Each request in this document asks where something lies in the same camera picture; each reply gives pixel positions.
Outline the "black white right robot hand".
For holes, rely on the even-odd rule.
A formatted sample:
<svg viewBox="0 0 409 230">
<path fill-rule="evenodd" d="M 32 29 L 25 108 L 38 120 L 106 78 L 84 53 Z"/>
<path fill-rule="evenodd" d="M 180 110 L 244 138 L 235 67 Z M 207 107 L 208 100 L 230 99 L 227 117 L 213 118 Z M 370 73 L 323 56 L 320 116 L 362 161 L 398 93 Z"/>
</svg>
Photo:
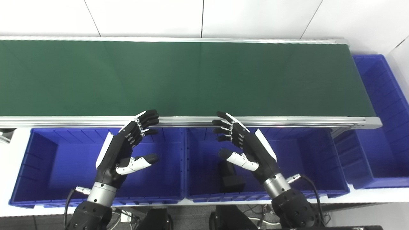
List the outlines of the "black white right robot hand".
<svg viewBox="0 0 409 230">
<path fill-rule="evenodd" d="M 219 142 L 229 141 L 242 150 L 239 154 L 233 150 L 222 148 L 219 157 L 244 169 L 252 171 L 253 176 L 260 182 L 277 179 L 281 171 L 276 159 L 272 156 L 273 150 L 268 141 L 258 129 L 251 132 L 246 126 L 229 113 L 218 111 L 220 119 L 215 119 L 212 124 Z"/>
</svg>

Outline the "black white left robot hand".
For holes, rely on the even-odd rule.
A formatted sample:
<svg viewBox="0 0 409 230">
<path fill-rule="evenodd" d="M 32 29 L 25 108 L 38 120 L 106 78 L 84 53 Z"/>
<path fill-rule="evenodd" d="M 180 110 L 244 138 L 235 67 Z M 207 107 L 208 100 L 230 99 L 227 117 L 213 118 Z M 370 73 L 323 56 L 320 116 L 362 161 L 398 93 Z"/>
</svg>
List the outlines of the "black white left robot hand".
<svg viewBox="0 0 409 230">
<path fill-rule="evenodd" d="M 159 124 L 157 110 L 143 111 L 134 116 L 117 134 L 108 133 L 96 162 L 95 182 L 119 189 L 127 175 L 152 166 L 159 161 L 156 153 L 132 157 L 133 149 L 144 137 L 158 133 L 150 129 Z"/>
</svg>

